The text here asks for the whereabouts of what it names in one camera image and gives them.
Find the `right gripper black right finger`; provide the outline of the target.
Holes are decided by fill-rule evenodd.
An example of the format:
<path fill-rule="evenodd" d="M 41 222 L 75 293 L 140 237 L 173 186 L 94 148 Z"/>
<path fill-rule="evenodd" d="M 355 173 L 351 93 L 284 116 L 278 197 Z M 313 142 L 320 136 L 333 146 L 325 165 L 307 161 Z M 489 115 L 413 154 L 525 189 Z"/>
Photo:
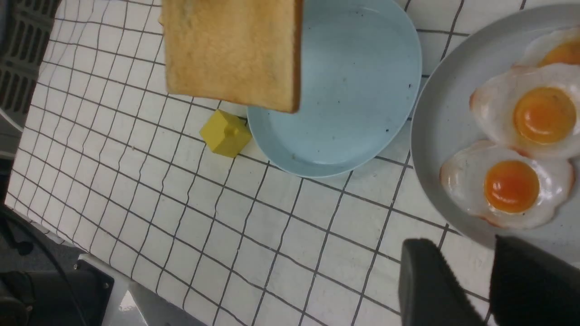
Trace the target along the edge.
<path fill-rule="evenodd" d="M 489 301 L 498 326 L 577 326 L 580 273 L 524 240 L 497 236 Z"/>

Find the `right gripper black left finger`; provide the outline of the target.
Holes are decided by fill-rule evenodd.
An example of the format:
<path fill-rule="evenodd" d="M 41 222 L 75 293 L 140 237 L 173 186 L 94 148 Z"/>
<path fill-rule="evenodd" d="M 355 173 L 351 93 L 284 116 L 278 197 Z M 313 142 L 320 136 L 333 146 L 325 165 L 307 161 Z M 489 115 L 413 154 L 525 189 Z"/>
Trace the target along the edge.
<path fill-rule="evenodd" d="M 483 326 L 477 313 L 431 240 L 402 243 L 398 300 L 403 326 Z"/>

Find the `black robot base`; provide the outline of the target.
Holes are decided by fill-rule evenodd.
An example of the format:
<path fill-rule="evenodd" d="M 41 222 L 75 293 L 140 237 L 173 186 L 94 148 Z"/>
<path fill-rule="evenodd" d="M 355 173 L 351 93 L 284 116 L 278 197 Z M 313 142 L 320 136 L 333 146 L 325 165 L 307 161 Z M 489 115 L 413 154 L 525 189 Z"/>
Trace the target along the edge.
<path fill-rule="evenodd" d="M 2 272 L 0 319 L 3 326 L 100 326 L 115 280 L 85 260 L 64 270 L 33 227 L 1 208 L 1 235 L 21 256 L 39 249 L 53 265 L 47 272 Z"/>

